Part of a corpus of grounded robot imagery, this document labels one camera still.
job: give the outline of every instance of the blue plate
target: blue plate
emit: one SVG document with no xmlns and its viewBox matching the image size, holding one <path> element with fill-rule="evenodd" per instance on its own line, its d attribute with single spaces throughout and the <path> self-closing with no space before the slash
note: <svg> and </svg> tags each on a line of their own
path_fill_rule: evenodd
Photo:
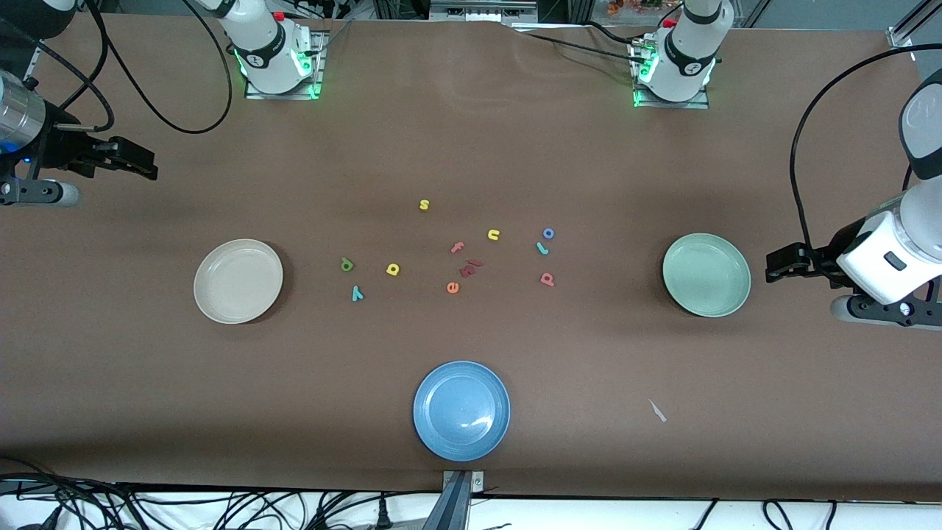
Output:
<svg viewBox="0 0 942 530">
<path fill-rule="evenodd" d="M 456 462 L 487 455 L 507 433 L 511 398 L 500 378 L 467 360 L 432 370 L 415 393 L 415 432 L 433 453 Z"/>
</svg>

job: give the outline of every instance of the plate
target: plate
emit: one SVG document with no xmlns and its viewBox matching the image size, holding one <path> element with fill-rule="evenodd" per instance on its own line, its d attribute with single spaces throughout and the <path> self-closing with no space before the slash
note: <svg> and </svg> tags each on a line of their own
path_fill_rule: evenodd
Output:
<svg viewBox="0 0 942 530">
<path fill-rule="evenodd" d="M 431 371 L 419 385 L 413 422 L 430 451 L 469 462 L 493 451 L 504 438 L 511 398 L 486 366 L 457 360 Z"/>
<path fill-rule="evenodd" d="M 234 240 L 216 247 L 200 264 L 193 296 L 218 323 L 246 323 L 268 310 L 282 290 L 282 261 L 268 245 Z"/>
<path fill-rule="evenodd" d="M 733 243 L 713 234 L 688 234 L 664 257 L 664 285 L 687 311 L 725 317 L 749 297 L 749 264 Z"/>
</svg>

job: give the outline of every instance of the green plate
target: green plate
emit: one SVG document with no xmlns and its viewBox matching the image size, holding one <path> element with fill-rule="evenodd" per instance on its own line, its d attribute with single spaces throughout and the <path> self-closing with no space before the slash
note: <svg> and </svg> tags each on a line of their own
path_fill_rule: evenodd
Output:
<svg viewBox="0 0 942 530">
<path fill-rule="evenodd" d="M 749 297 L 749 264 L 733 243 L 688 234 L 664 256 L 664 285 L 681 307 L 701 317 L 725 317 Z"/>
</svg>

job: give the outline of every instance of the white scrap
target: white scrap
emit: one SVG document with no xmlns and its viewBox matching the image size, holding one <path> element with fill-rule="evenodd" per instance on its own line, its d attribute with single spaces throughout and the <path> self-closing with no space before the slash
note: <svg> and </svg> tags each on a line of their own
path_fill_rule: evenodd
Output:
<svg viewBox="0 0 942 530">
<path fill-rule="evenodd" d="M 654 413 L 658 415 L 658 417 L 660 418 L 661 422 L 666 423 L 666 422 L 667 422 L 667 416 L 664 416 L 664 413 L 660 411 L 660 409 L 658 408 L 658 406 L 655 405 L 653 401 L 651 401 L 651 400 L 648 400 L 648 401 L 651 402 L 651 407 L 654 409 Z"/>
</svg>

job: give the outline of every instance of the tabletop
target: tabletop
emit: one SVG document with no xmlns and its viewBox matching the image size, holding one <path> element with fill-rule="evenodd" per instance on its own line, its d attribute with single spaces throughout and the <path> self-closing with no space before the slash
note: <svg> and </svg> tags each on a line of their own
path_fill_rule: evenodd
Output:
<svg viewBox="0 0 942 530">
<path fill-rule="evenodd" d="M 158 108 L 215 119 L 224 76 L 197 21 L 106 22 Z M 50 44 L 85 71 L 97 59 L 84 16 Z M 160 176 L 48 171 L 80 207 L 0 212 L 0 450 L 135 482 L 435 489 L 463 467 L 501 493 L 937 499 L 938 336 L 841 323 L 823 279 L 763 281 L 765 255 L 800 238 L 788 149 L 804 107 L 886 47 L 733 30 L 711 108 L 680 111 L 632 107 L 619 59 L 502 25 L 354 22 L 319 100 L 236 98 L 202 136 L 161 124 L 109 61 L 113 134 L 153 150 Z M 76 87 L 46 58 L 34 75 L 52 101 Z M 815 243 L 899 191 L 917 84 L 890 58 L 812 115 L 797 169 Z M 89 94 L 70 111 L 104 119 Z M 697 318 L 665 291 L 663 255 L 691 232 L 745 255 L 737 313 Z M 279 253 L 284 288 L 259 320 L 214 323 L 193 275 L 239 238 Z M 484 266 L 462 279 L 471 258 Z M 494 370 L 512 401 L 503 442 L 461 466 L 412 425 L 419 382 L 455 359 Z"/>
</svg>

